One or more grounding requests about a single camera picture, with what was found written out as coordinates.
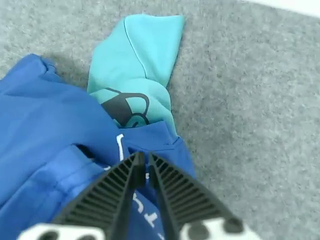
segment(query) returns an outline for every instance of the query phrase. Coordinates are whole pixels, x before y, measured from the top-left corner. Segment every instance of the teal shirt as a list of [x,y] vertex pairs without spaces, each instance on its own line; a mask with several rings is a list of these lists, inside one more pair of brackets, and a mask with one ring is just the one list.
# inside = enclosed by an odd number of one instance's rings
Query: teal shirt
[[183,26],[182,16],[130,15],[94,49],[87,91],[119,127],[166,121],[176,133],[166,87]]

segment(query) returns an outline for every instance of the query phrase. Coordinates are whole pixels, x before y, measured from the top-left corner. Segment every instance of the carpet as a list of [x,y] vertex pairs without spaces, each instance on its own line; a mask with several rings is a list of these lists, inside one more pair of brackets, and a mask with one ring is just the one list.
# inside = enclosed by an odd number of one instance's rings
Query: carpet
[[264,240],[320,239],[320,19],[235,0],[0,0],[0,78],[21,57],[85,87],[130,14],[185,16],[169,92],[198,179]]

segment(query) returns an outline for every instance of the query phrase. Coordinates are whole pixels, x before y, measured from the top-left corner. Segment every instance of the t-shirt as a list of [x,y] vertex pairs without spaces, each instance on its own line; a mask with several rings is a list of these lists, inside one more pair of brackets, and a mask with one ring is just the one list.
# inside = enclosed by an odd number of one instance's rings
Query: t-shirt
[[[22,58],[0,81],[1,239],[49,223],[109,166],[137,151],[195,175],[184,141],[165,121],[119,128],[94,97],[66,84],[52,62]],[[135,192],[130,216],[129,240],[163,239],[148,186]]]

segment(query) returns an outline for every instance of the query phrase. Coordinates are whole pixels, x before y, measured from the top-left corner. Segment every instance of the garment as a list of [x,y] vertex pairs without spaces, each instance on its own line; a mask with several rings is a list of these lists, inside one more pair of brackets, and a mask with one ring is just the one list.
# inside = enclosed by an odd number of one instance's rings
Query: garment
[[176,134],[166,89],[182,16],[130,15],[94,50],[87,91],[122,128],[165,121]]
[[[0,233],[19,233],[53,217],[107,166],[155,152],[194,176],[184,141],[165,121],[119,128],[97,100],[64,83],[50,61],[31,54],[0,81]],[[94,156],[88,158],[78,146]],[[163,236],[148,187],[133,198],[129,240]]]

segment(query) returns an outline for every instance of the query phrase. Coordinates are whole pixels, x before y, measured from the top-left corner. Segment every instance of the printed graphic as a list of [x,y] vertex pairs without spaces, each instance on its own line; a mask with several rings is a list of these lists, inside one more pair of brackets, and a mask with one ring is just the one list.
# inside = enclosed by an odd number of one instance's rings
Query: printed graphic
[[[118,95],[105,101],[101,104],[104,110],[110,115],[110,117],[116,120],[121,127],[136,127],[139,122],[134,122],[132,126],[127,126],[130,119],[135,116],[141,117],[146,125],[149,124],[149,120],[147,119],[147,112],[149,109],[150,100],[149,98],[142,93],[128,93],[128,92],[120,92],[118,90],[107,87],[109,91],[117,93]],[[130,105],[127,101],[129,98],[141,98],[145,101],[145,110],[143,113],[135,112],[133,113]]]

